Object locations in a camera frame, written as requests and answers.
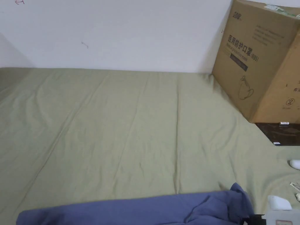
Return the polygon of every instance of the printed logo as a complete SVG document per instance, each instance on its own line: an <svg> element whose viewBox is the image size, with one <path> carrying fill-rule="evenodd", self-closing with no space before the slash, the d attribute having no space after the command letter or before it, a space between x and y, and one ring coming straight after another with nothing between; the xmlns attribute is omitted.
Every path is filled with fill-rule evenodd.
<svg viewBox="0 0 300 225"><path fill-rule="evenodd" d="M235 19L237 19L237 20L239 20L240 18L241 18L241 14L240 13L238 13L238 12L234 12L233 13L233 18L235 18Z"/></svg>

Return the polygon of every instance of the white object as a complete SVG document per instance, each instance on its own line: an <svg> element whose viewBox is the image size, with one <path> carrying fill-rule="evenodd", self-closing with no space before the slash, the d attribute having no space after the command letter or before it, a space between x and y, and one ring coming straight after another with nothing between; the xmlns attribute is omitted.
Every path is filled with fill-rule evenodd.
<svg viewBox="0 0 300 225"><path fill-rule="evenodd" d="M300 225L300 210L292 209L288 200L278 196L268 196L269 210L262 219L266 225Z"/></svg>
<svg viewBox="0 0 300 225"><path fill-rule="evenodd" d="M300 202L300 194L296 194L296 199Z"/></svg>
<svg viewBox="0 0 300 225"><path fill-rule="evenodd" d="M289 165L294 169L300 170L300 160L291 160Z"/></svg>
<svg viewBox="0 0 300 225"><path fill-rule="evenodd" d="M268 203L272 210L292 210L289 201L278 196L269 195Z"/></svg>

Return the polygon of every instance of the white plastic item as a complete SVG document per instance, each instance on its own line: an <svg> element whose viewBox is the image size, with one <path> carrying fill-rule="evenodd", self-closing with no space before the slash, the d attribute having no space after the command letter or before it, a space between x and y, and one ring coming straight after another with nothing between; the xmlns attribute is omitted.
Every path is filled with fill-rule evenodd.
<svg viewBox="0 0 300 225"><path fill-rule="evenodd" d="M291 160L289 165L294 169L300 170L300 160Z"/></svg>
<svg viewBox="0 0 300 225"><path fill-rule="evenodd" d="M268 203L272 210L292 210L289 201L278 196L269 195Z"/></svg>

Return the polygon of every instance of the white wall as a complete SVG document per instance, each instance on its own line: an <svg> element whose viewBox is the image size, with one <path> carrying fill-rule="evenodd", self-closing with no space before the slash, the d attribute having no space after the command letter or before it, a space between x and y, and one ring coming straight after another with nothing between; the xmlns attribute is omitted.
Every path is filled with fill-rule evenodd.
<svg viewBox="0 0 300 225"><path fill-rule="evenodd" d="M184 72L211 72L231 2L0 1L0 67Z"/></svg>

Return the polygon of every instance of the label sticker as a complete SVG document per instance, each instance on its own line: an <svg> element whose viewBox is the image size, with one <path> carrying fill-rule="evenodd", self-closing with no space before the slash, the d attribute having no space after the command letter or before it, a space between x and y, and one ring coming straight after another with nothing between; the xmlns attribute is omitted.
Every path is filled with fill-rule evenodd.
<svg viewBox="0 0 300 225"><path fill-rule="evenodd" d="M276 220L276 225L293 225L292 221Z"/></svg>
<svg viewBox="0 0 300 225"><path fill-rule="evenodd" d="M283 14L283 15L288 15L288 16L292 16L292 17L296 17L297 19L300 19L299 15L294 15L292 13L289 13L289 12L285 11L284 9L282 9L282 8L276 6L276 5L266 5L265 8L273 10L273 11L277 11L280 14Z"/></svg>

